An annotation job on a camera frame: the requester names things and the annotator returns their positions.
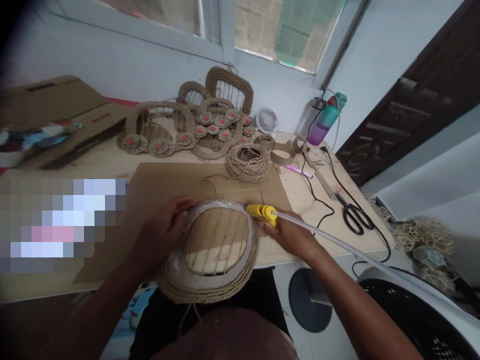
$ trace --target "fan grille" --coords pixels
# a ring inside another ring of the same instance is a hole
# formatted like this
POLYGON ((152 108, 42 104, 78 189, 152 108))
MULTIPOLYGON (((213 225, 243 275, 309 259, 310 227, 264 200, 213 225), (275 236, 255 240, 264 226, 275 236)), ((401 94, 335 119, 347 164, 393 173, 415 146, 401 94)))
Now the fan grille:
POLYGON ((279 116, 272 109, 264 107, 256 115, 256 126, 260 131, 271 134, 279 127, 279 116))
POLYGON ((380 279, 365 279, 359 284, 395 321, 423 358, 479 359, 458 330, 416 295, 380 279))

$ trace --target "wooden door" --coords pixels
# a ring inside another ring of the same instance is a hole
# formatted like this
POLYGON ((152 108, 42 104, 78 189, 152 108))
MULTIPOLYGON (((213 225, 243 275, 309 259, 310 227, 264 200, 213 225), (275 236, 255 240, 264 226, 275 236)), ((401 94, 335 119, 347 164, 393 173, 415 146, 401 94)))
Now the wooden door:
POLYGON ((358 186, 480 104, 479 19, 465 0, 337 151, 358 186))

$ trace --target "black cable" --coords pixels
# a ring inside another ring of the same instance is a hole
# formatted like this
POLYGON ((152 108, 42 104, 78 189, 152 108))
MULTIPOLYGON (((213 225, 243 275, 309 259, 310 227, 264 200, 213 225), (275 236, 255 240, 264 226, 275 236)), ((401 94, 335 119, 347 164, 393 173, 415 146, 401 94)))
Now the black cable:
MULTIPOLYGON (((325 95, 325 90, 323 90, 323 95, 321 96, 322 98, 324 97, 325 95)), ((308 127, 308 131, 306 133, 306 137, 308 138, 309 135, 310 135, 310 129, 312 128, 312 125, 314 124, 315 120, 319 117, 320 113, 322 112, 322 110, 318 111, 316 116, 313 118, 312 122, 310 123, 310 126, 308 127)), ((310 179, 308 176, 305 175, 304 173, 304 168, 305 168, 305 164, 307 163, 307 158, 305 157, 305 153, 304 153, 304 149, 305 149, 305 144, 307 143, 307 140, 305 140, 305 142, 303 143, 303 145, 301 146, 301 149, 300 149, 300 152, 301 152, 301 155, 303 156, 303 166, 301 167, 301 174, 305 177, 305 179, 308 181, 308 185, 310 186, 310 193, 311 195, 313 196, 313 198, 322 203, 323 205, 325 205, 327 208, 329 208, 331 210, 330 213, 324 215, 320 221, 318 222, 317 224, 317 229, 318 227, 320 226, 320 224, 322 223, 322 221, 325 219, 325 218, 328 218, 329 216, 332 216, 333 214, 335 214, 335 210, 333 207, 331 207, 330 205, 328 205, 326 202, 320 200, 318 197, 315 196, 315 193, 314 193, 314 188, 312 187, 312 183, 310 182, 310 179)))
MULTIPOLYGON (((327 150, 327 148, 325 146, 322 146, 320 148, 320 150, 322 150, 324 153, 326 153, 328 155, 328 159, 330 160, 330 166, 331 166, 331 171, 333 173, 333 176, 335 177, 336 181, 340 184, 341 188, 343 190, 345 190, 346 194, 350 197, 350 199, 353 200, 353 202, 355 203, 355 205, 360 209, 362 210, 363 212, 365 212, 362 207, 360 206, 360 204, 357 202, 357 200, 355 200, 355 198, 349 193, 349 191, 345 188, 345 186, 340 182, 339 178, 337 177, 337 174, 335 173, 335 169, 334 169, 334 162, 332 161, 332 158, 330 157, 330 153, 329 151, 327 150)), ((387 262, 389 259, 390 259, 390 256, 392 255, 392 248, 390 247, 390 244, 389 242, 387 241, 387 238, 385 237, 385 235, 380 231, 380 229, 377 227, 377 225, 375 225, 375 223, 373 223, 373 228, 377 231, 377 233, 380 235, 381 239, 383 240, 383 242, 385 243, 385 246, 386 246, 386 249, 388 250, 388 254, 386 256, 386 258, 382 261, 380 261, 381 263, 385 263, 387 262)), ((355 273, 355 270, 354 270, 354 267, 356 264, 367 264, 366 261, 356 261, 354 262, 352 265, 351 265, 351 271, 352 273, 358 278, 359 276, 355 273)))

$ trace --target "hand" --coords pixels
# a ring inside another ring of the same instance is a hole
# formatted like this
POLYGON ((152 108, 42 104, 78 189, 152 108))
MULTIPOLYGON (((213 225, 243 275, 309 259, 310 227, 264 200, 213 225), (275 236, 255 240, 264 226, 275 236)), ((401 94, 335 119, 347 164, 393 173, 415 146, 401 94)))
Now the hand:
MULTIPOLYGON (((302 217, 293 211, 279 211, 302 220, 302 217)), ((265 221, 260 221, 260 227, 270 235, 288 253, 295 255, 305 262, 309 262, 318 250, 324 248, 314 238, 312 233, 291 221, 281 217, 276 218, 276 227, 265 221)))
POLYGON ((176 248, 187 222, 186 209, 197 203, 188 196, 172 197, 143 224, 129 254, 136 269, 148 272, 176 248))

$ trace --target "window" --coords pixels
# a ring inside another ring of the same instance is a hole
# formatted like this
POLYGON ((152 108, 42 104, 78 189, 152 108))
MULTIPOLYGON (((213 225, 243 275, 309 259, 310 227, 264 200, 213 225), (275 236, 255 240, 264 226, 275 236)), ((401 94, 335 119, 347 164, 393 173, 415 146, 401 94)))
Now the window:
POLYGON ((236 0, 235 47, 315 74, 345 0, 236 0))
POLYGON ((47 6, 54 15, 218 63, 235 65, 237 60, 263 67, 273 62, 274 76, 301 79, 319 89, 367 3, 49 0, 47 6))
POLYGON ((220 43, 205 23, 210 2, 199 0, 99 0, 124 14, 150 20, 185 34, 220 43))

